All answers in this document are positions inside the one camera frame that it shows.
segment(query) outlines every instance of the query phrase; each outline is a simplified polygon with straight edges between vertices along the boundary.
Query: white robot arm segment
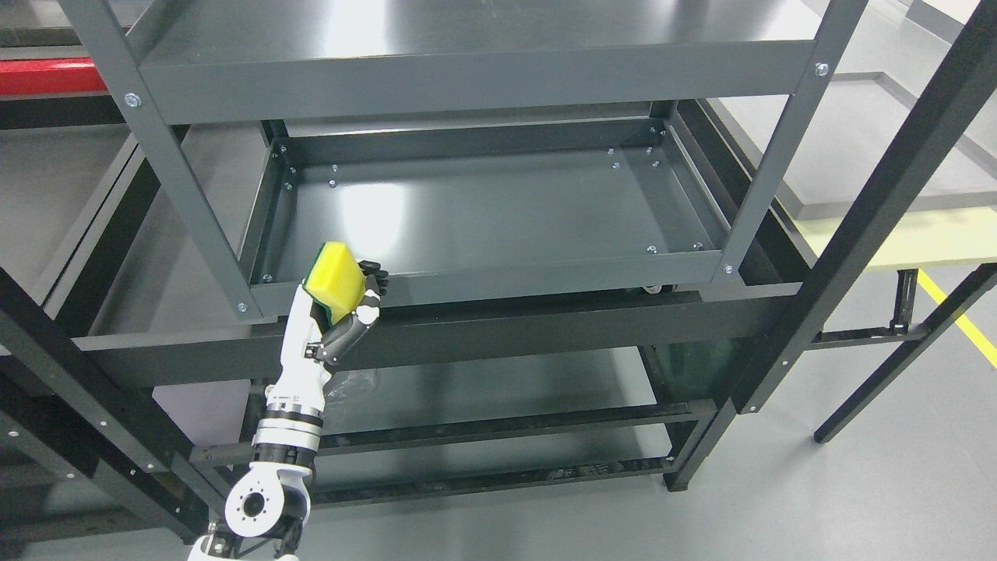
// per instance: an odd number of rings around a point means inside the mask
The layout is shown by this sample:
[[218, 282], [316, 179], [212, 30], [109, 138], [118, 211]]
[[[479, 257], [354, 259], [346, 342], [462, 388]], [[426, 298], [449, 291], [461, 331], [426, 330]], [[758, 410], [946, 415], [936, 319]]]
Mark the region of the white robot arm segment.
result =
[[357, 343], [380, 317], [386, 274], [362, 262], [360, 304], [326, 332], [325, 310], [300, 285], [291, 304], [280, 352], [281, 374], [267, 388], [266, 411], [253, 436], [249, 471], [232, 487], [222, 521], [195, 543], [188, 561], [237, 559], [243, 538], [278, 539], [275, 558], [297, 561], [294, 552], [308, 521], [311, 500], [304, 477], [312, 474], [325, 409], [328, 367]]

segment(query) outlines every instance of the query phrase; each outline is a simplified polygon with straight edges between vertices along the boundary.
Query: metal shelving unit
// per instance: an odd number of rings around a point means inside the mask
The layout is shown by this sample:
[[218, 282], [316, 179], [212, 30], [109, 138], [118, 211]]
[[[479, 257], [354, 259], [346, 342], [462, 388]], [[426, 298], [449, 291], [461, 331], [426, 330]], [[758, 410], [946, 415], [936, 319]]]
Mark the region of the metal shelving unit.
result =
[[[832, 3], [818, 27], [790, 0], [525, 7], [192, 0], [154, 2], [127, 35], [101, 0], [63, 8], [229, 303], [253, 319], [286, 312], [308, 246], [330, 236], [369, 238], [369, 229], [333, 218], [353, 212], [346, 200], [361, 191], [376, 199], [372, 207], [396, 211], [386, 228], [407, 238], [363, 252], [393, 268], [398, 288], [386, 305], [732, 279], [863, 3]], [[793, 95], [740, 211], [724, 224], [711, 215], [716, 202], [685, 147], [667, 134], [674, 104], [661, 100], [767, 94]], [[618, 102], [650, 105], [630, 129], [584, 119], [470, 131], [448, 129], [445, 113], [443, 128], [408, 137], [301, 139], [287, 138], [283, 123]], [[268, 123], [274, 158], [243, 243], [233, 248], [169, 126], [239, 120]], [[625, 158], [599, 158], [609, 149]], [[638, 149], [651, 149], [654, 159], [642, 162]], [[413, 165], [399, 171], [387, 163], [401, 160]], [[347, 184], [337, 190], [318, 170], [332, 164], [343, 166]], [[392, 181], [391, 190], [371, 187]], [[579, 183], [575, 192], [564, 189]], [[282, 191], [288, 184], [290, 196]], [[494, 195], [498, 186], [512, 203]], [[441, 205], [452, 209], [442, 222]], [[518, 229], [529, 213], [536, 216]], [[503, 242], [514, 250], [501, 251]], [[460, 250], [437, 259], [420, 251], [429, 247]]]
[[[113, 497], [123, 510], [112, 517], [126, 526], [165, 526], [191, 539], [203, 531], [208, 511], [219, 510], [243, 461], [245, 442], [193, 446], [149, 400], [149, 388], [275, 377], [283, 319], [91, 333], [109, 286], [128, 287], [120, 279], [128, 276], [122, 261], [141, 253], [132, 239], [160, 181], [239, 319], [282, 313], [287, 287], [317, 241], [371, 241], [335, 215], [353, 204], [351, 193], [404, 202], [392, 212], [397, 220], [387, 221], [394, 229], [388, 234], [403, 243], [364, 255], [396, 273], [393, 300], [386, 300], [378, 327], [344, 357], [344, 368], [464, 361], [461, 368], [474, 370], [467, 361], [636, 347], [653, 393], [654, 402], [644, 405], [588, 403], [588, 409], [518, 417], [350, 429], [324, 436], [320, 455], [642, 424], [664, 425], [671, 446], [655, 452], [666, 455], [575, 457], [558, 460], [560, 466], [544, 459], [513, 468], [520, 471], [502, 465], [433, 481], [320, 483], [316, 506], [648, 473], [663, 473], [669, 490], [683, 490], [734, 417], [759, 411], [802, 352], [903, 341], [822, 427], [817, 438], [826, 441], [997, 279], [993, 266], [983, 266], [928, 321], [909, 325], [907, 272], [889, 327], [822, 332], [997, 85], [995, 0], [981, 3], [812, 267], [783, 226], [773, 193], [863, 2], [832, 2], [816, 35], [803, 38], [794, 35], [794, 3], [782, 0], [548, 2], [522, 16], [501, 3], [494, 13], [470, 6], [441, 12], [436, 8], [447, 3], [428, 0], [322, 3], [351, 28], [363, 18], [342, 10], [377, 6], [380, 12], [366, 9], [380, 14], [382, 41], [366, 46], [323, 43], [323, 25], [333, 24], [313, 17], [309, 10], [318, 4], [288, 2], [270, 13], [269, 4], [245, 2], [235, 13], [234, 4], [223, 2], [158, 1], [125, 35], [103, 1], [64, 2], [138, 144], [126, 141], [107, 174], [116, 178], [109, 193], [121, 201], [108, 196], [92, 220], [80, 219], [89, 240], [79, 244], [84, 251], [64, 268], [51, 265], [64, 272], [49, 283], [49, 294], [66, 297], [42, 308], [45, 302], [0, 271], [0, 434], [6, 434], [0, 452], [16, 448], [18, 459], [33, 462], [13, 470], [13, 492], [72, 473]], [[543, 13], [558, 17], [531, 19]], [[255, 19], [262, 15], [269, 16], [265, 24]], [[486, 16], [501, 21], [472, 25]], [[528, 27], [541, 25], [536, 21], [551, 27]], [[418, 33], [410, 37], [411, 31]], [[488, 79], [465, 83], [454, 76]], [[347, 95], [351, 85], [357, 89]], [[727, 89], [735, 87], [741, 95], [793, 94], [757, 169], [740, 159], [708, 104], [684, 99], [735, 95]], [[389, 98], [394, 105], [384, 103]], [[65, 99], [46, 103], [77, 106]], [[22, 101], [0, 100], [0, 110]], [[626, 102], [628, 109], [609, 102]], [[550, 104], [574, 105], [536, 107]], [[332, 132], [320, 135], [283, 122], [343, 113], [350, 118], [337, 118]], [[252, 212], [233, 245], [173, 128], [231, 119], [262, 120], [268, 143], [255, 198], [245, 202]], [[369, 126], [377, 120], [406, 125]], [[302, 130], [311, 132], [288, 134]], [[389, 180], [403, 197], [386, 196]], [[383, 204], [373, 208], [385, 211]], [[384, 228], [376, 219], [371, 224]], [[656, 254], [648, 252], [652, 245]], [[681, 282], [700, 284], [657, 294], [634, 289]], [[127, 312], [174, 304], [138, 297]], [[181, 321], [194, 323], [193, 315]], [[504, 367], [515, 368], [493, 365], [482, 375]], [[243, 440], [261, 398], [250, 392]], [[73, 518], [45, 526], [44, 535], [30, 524], [9, 532], [5, 526], [4, 535], [51, 539], [54, 526], [63, 535], [108, 531], [115, 526], [109, 520]]]

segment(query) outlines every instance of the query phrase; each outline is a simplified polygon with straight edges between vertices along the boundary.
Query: yellow table surface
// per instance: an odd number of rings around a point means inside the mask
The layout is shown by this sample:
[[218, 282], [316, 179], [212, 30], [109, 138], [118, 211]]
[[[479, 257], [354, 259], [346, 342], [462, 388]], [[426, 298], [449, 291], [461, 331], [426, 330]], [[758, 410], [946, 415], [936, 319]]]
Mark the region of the yellow table surface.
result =
[[[794, 221], [820, 255], [841, 219]], [[997, 212], [990, 207], [907, 213], [869, 263], [869, 270], [997, 263]]]

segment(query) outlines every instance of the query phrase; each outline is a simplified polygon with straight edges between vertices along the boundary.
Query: shelf post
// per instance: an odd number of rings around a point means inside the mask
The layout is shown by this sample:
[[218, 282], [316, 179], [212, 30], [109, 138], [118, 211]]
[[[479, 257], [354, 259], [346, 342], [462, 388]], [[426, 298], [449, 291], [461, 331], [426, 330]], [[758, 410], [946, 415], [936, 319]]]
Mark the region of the shelf post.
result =
[[983, 0], [734, 388], [762, 408], [997, 88], [997, 0]]
[[61, 0], [60, 5], [232, 308], [240, 319], [261, 318], [228, 238], [179, 140], [160, 115], [155, 97], [139, 72], [139, 60], [114, 12], [105, 0]]
[[804, 68], [800, 85], [789, 96], [786, 107], [783, 108], [769, 146], [759, 162], [758, 171], [734, 218], [720, 266], [713, 276], [714, 281], [732, 279], [733, 273], [741, 266], [758, 226], [769, 211], [776, 190], [810, 126], [824, 91], [831, 82], [831, 75], [841, 59], [841, 53], [858, 25], [865, 4], [865, 0], [832, 0], [825, 12], [817, 31], [817, 44]]

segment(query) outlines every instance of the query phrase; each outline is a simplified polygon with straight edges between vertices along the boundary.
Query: shelf bottom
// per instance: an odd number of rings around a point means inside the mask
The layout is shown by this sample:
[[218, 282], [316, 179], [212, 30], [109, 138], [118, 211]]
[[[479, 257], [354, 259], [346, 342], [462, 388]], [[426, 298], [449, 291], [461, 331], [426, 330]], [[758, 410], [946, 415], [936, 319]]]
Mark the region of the shelf bottom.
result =
[[328, 137], [291, 139], [299, 163], [261, 188], [275, 200], [254, 279], [297, 282], [337, 240], [391, 272], [386, 305], [708, 281], [716, 219], [691, 202], [702, 190], [675, 145], [653, 138], [339, 162]]

